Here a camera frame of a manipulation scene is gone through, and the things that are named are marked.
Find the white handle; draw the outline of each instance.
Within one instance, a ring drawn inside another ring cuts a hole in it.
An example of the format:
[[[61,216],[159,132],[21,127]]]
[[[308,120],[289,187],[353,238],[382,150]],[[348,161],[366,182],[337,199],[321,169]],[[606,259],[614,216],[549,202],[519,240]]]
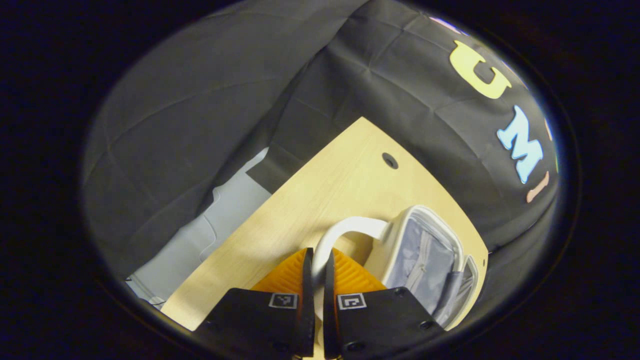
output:
[[[321,286],[322,274],[326,262],[329,260],[331,249],[333,244],[338,240],[340,236],[351,231],[363,233],[371,236],[374,239],[382,240],[382,236],[385,234],[385,229],[388,223],[386,221],[364,218],[364,217],[350,217],[340,222],[337,222],[334,226],[331,226],[329,230],[318,242],[314,251],[313,262],[311,262],[311,281],[314,287],[314,307],[316,309],[316,315],[320,319],[323,319],[323,301],[324,301],[324,286]]]

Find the yellow letter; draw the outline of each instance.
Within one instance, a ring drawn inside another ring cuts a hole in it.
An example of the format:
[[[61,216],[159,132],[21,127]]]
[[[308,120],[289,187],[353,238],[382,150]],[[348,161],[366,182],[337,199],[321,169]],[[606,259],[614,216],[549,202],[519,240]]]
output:
[[[498,99],[502,96],[502,93],[507,86],[511,87],[509,80],[507,80],[507,78],[505,78],[504,75],[502,75],[502,73],[495,67],[491,68],[495,74],[491,83],[487,84],[480,80],[476,73],[474,73],[474,68],[480,61],[484,63],[486,60],[482,55],[475,52],[469,46],[457,40],[454,41],[458,47],[453,49],[449,56],[451,65],[453,65],[453,68],[456,69],[458,74],[460,74],[467,83],[473,86],[474,89],[478,90],[480,94],[483,94],[490,99]]]

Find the wooden table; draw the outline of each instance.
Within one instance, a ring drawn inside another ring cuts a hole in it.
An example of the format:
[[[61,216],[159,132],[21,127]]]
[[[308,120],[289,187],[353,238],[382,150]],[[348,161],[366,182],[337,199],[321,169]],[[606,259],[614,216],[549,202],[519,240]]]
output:
[[[391,154],[398,168],[388,166]],[[391,220],[423,204],[442,217],[478,267],[479,286],[488,252],[462,209],[406,150],[360,118],[314,156],[214,251],[171,295],[162,312],[195,330],[230,288],[249,289],[287,256],[315,247],[324,232],[351,216]],[[371,238],[350,233],[335,247],[364,264]]]

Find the blue letter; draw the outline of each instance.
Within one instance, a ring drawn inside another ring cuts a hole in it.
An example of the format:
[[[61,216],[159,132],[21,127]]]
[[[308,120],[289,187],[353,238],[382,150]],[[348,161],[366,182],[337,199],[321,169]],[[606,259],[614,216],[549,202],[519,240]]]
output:
[[[520,176],[520,181],[526,184],[529,174],[536,167],[538,161],[542,159],[542,146],[537,140],[529,141],[529,120],[527,115],[524,115],[522,109],[517,105],[513,109],[516,111],[516,116],[505,130],[498,130],[498,139],[507,150],[511,150],[511,146],[513,146],[512,159],[515,160],[525,156],[524,159],[516,164],[516,171]]]

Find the letter m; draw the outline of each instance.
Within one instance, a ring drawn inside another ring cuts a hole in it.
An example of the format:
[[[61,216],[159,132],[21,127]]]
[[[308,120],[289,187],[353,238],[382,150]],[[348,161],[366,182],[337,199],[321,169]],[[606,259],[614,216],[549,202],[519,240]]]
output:
[[[517,105],[513,109],[516,111],[516,116],[505,130],[498,130],[498,139],[500,139],[505,149],[511,150],[513,148],[511,152],[512,159],[515,160],[524,156],[523,159],[516,163],[516,171],[520,176],[520,181],[526,184],[529,174],[536,167],[538,161],[542,159],[542,146],[537,140],[529,141],[529,119]]]

